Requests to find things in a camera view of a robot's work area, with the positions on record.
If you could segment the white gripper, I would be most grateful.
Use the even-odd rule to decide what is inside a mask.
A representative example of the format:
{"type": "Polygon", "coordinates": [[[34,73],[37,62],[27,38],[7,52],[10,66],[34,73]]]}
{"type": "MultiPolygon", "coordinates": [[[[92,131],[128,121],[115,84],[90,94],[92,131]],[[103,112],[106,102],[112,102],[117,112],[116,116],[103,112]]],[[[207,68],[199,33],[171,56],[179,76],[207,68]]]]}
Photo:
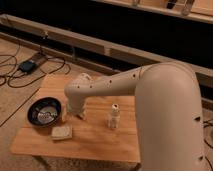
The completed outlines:
{"type": "Polygon", "coordinates": [[[79,115],[81,120],[86,120],[85,111],[85,100],[77,99],[77,100],[69,100],[66,104],[66,110],[68,115],[79,115]]]}

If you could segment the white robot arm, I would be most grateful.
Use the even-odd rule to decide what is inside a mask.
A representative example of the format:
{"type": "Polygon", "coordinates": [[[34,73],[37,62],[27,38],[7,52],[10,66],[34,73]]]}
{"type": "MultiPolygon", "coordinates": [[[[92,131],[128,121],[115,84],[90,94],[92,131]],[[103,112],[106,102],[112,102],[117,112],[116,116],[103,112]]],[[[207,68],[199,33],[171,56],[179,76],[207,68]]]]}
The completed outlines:
{"type": "Polygon", "coordinates": [[[88,97],[132,95],[142,171],[205,171],[201,92],[189,65],[158,63],[96,80],[81,74],[64,93],[74,115],[88,97]]]}

